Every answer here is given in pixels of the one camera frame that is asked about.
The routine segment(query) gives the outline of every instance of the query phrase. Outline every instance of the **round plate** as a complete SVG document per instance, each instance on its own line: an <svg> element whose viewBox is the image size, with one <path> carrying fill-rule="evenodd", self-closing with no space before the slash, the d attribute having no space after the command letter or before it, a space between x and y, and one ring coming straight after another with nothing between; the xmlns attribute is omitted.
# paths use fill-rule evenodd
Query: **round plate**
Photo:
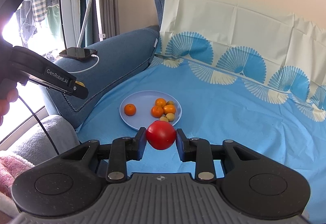
<svg viewBox="0 0 326 224"><path fill-rule="evenodd" d="M159 120L159 118L155 118L151 115L151 109L155 105L157 98L164 98L166 101L174 102L176 112L175 119L173 122L171 122L171 124L175 125L178 123L182 114L181 105L169 94L157 91L141 91L131 94L125 98L120 105L120 116L122 120L135 130L139 130L142 126L148 128L151 123ZM126 104L134 104L137 109L136 114L133 116L126 115L123 110Z"/></svg>

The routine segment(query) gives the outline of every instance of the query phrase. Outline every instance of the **smartphone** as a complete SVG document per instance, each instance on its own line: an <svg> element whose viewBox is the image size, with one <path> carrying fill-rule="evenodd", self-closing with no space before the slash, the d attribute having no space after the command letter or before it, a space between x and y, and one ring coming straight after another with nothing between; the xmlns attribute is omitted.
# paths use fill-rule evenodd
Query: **smartphone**
<svg viewBox="0 0 326 224"><path fill-rule="evenodd" d="M87 48L67 48L59 53L60 57L72 58L77 60L86 60L91 57L91 55L96 55L97 50L87 49Z"/></svg>

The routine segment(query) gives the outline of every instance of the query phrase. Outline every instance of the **orange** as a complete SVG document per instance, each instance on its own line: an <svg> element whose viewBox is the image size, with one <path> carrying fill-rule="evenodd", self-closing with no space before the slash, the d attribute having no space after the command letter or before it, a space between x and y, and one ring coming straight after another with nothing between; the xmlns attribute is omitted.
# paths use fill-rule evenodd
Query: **orange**
<svg viewBox="0 0 326 224"><path fill-rule="evenodd" d="M163 115L163 108L159 106L153 106L151 110L151 114L153 117L160 118Z"/></svg>
<svg viewBox="0 0 326 224"><path fill-rule="evenodd" d="M173 104L168 104L163 107L164 114L172 113L175 114L175 106Z"/></svg>
<svg viewBox="0 0 326 224"><path fill-rule="evenodd" d="M124 113L126 115L134 115L136 113L136 106L133 104L127 104L124 107Z"/></svg>
<svg viewBox="0 0 326 224"><path fill-rule="evenodd" d="M163 98L158 98L155 101L155 105L163 108L166 106L166 101Z"/></svg>

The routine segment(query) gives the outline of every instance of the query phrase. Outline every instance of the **finger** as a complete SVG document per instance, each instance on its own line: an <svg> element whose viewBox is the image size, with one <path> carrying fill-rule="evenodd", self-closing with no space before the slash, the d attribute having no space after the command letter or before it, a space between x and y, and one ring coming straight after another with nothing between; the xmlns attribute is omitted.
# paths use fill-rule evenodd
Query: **finger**
<svg viewBox="0 0 326 224"><path fill-rule="evenodd" d="M7 100L0 100L0 116L8 114L9 107L9 102Z"/></svg>
<svg viewBox="0 0 326 224"><path fill-rule="evenodd" d="M18 99L18 90L17 88L12 89L7 95L7 101L10 103L16 102Z"/></svg>

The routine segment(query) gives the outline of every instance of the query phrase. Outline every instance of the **crosshair logo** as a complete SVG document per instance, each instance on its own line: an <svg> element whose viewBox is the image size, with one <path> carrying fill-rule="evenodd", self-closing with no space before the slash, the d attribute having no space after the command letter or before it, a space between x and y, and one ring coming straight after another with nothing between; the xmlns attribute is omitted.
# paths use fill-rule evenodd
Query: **crosshair logo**
<svg viewBox="0 0 326 224"><path fill-rule="evenodd" d="M164 181L165 179L166 179L166 177L164 177L163 175L156 177L156 180L159 180L160 182Z"/></svg>

